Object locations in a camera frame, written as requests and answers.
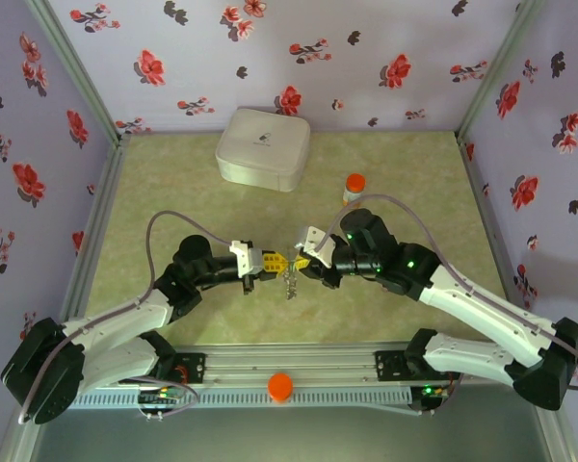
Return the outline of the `orange-capped pill bottle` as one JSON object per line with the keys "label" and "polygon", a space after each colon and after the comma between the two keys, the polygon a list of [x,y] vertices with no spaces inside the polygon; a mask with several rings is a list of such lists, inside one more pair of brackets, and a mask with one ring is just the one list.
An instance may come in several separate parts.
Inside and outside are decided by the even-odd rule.
{"label": "orange-capped pill bottle", "polygon": [[359,173],[351,173],[345,181],[343,205],[358,201],[364,194],[366,179]]}

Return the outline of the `white zip case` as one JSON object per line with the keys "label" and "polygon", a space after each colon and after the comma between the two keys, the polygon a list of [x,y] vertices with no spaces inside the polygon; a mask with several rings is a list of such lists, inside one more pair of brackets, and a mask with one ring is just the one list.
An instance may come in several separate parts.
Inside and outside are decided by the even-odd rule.
{"label": "white zip case", "polygon": [[302,118],[239,109],[215,157],[228,182],[289,193],[301,181],[309,142],[310,125]]}

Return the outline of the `orange round cap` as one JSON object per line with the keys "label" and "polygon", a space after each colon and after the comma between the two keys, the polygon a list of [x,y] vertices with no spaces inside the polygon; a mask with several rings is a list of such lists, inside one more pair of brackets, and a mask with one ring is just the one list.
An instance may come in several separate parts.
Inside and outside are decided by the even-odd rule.
{"label": "orange round cap", "polygon": [[293,380],[288,374],[277,372],[269,378],[267,391],[272,401],[286,402],[293,395]]}

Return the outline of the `green circuit board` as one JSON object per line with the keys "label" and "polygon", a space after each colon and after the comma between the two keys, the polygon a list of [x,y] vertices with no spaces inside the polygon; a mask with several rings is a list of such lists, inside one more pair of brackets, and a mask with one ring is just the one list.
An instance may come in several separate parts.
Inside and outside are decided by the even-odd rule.
{"label": "green circuit board", "polygon": [[410,391],[409,408],[420,414],[433,415],[450,397],[446,387],[434,385],[411,387]]}
{"label": "green circuit board", "polygon": [[138,395],[138,403],[144,406],[175,406],[184,397],[184,393],[173,388],[160,388],[154,390],[141,390]]}

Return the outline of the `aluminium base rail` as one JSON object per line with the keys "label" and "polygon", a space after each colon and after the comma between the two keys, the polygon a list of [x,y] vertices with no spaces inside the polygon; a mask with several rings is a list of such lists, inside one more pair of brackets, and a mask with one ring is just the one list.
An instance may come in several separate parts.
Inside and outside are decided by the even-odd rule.
{"label": "aluminium base rail", "polygon": [[[149,372],[131,360],[127,363],[128,369],[118,374],[118,379],[135,380],[142,375],[174,383],[169,381],[169,374],[175,355],[201,352],[207,356],[203,383],[191,385],[199,388],[264,388],[269,378],[277,372],[288,374],[298,388],[366,388],[381,384],[419,387],[456,381],[379,382],[374,353],[378,350],[402,350],[407,359],[407,347],[406,342],[190,346],[180,348],[167,363],[154,364]],[[433,359],[434,364],[430,367],[438,372],[458,372],[464,378],[474,377],[507,386],[512,384],[505,371],[505,367],[512,362],[512,356],[491,343],[441,341],[435,347]],[[409,363],[419,366],[415,360]]]}

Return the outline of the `aluminium corner post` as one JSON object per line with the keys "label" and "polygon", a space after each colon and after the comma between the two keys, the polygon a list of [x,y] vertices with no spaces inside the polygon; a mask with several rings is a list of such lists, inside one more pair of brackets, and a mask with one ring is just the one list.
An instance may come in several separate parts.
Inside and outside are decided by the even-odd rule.
{"label": "aluminium corner post", "polygon": [[455,131],[457,145],[464,143],[466,135],[479,116],[486,104],[488,95],[495,88],[498,79],[505,73],[513,56],[520,47],[539,11],[547,3],[547,0],[518,0],[517,10],[509,31],[506,33],[499,46],[491,64],[489,65],[486,77],[478,87],[475,96],[465,112],[459,128]]}
{"label": "aluminium corner post", "polygon": [[119,146],[122,135],[118,133],[109,111],[49,1],[23,0],[23,2],[43,30],[71,81],[85,100],[95,120],[100,124],[105,137],[113,146]]}

